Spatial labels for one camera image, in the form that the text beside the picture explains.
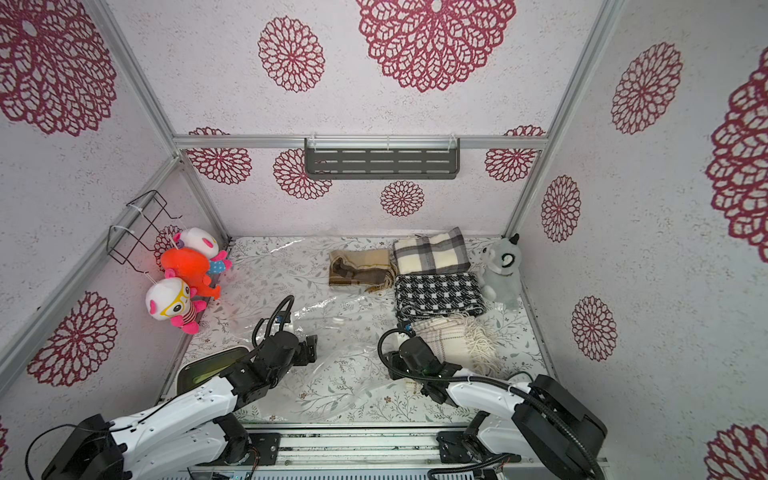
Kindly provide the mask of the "cream fringed scarf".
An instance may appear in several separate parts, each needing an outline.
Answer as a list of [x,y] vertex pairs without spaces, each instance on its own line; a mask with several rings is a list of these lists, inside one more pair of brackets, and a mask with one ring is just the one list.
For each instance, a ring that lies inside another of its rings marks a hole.
[[475,317],[434,317],[415,322],[412,327],[440,361],[485,376],[495,376],[503,369],[495,344]]

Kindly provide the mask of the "black white houndstooth scarf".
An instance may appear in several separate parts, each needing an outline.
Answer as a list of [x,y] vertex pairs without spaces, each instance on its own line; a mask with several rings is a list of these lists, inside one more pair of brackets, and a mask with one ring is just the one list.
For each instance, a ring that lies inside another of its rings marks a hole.
[[477,317],[485,302],[474,274],[400,275],[394,283],[397,318],[413,323],[453,314]]

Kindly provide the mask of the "brown beige scarf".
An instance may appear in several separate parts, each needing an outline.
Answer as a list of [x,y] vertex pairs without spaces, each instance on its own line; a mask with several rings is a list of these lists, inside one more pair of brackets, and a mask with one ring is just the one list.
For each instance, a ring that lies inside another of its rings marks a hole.
[[329,260],[331,286],[362,285],[373,293],[391,288],[397,276],[388,249],[334,250]]

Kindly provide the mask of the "grey cream plaid scarf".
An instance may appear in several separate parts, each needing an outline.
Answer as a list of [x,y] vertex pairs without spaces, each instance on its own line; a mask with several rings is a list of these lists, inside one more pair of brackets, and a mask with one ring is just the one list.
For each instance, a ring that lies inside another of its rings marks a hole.
[[471,267],[459,227],[434,236],[414,236],[394,243],[394,258],[401,275],[465,273]]

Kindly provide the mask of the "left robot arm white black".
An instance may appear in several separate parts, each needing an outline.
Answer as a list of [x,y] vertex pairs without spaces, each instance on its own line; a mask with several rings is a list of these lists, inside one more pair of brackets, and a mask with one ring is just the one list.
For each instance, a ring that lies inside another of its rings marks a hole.
[[219,459],[237,462],[247,453],[249,434],[235,412],[264,398],[291,367],[316,359],[316,336],[279,331],[162,405],[114,420],[95,414],[71,425],[40,476],[151,479]]

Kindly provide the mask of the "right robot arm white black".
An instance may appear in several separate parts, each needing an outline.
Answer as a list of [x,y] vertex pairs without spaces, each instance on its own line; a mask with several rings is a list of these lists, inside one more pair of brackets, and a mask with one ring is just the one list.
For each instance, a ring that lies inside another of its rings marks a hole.
[[554,378],[513,383],[482,376],[440,360],[404,329],[385,331],[376,350],[392,379],[415,381],[437,404],[477,411],[462,442],[478,468],[535,457],[558,479],[605,477],[598,456],[606,425]]

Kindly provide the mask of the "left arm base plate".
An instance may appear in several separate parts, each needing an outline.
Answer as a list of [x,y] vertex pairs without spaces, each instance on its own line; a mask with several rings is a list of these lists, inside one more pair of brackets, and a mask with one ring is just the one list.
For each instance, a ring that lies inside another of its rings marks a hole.
[[248,439],[236,439],[224,462],[234,466],[273,466],[277,461],[282,435],[271,432],[250,433]]

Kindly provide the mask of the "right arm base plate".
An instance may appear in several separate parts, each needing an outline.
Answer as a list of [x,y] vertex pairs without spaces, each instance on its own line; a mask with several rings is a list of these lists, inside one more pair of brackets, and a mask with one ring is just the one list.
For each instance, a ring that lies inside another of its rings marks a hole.
[[496,453],[479,440],[478,430],[443,430],[437,433],[440,459],[443,464],[469,464],[490,460]]

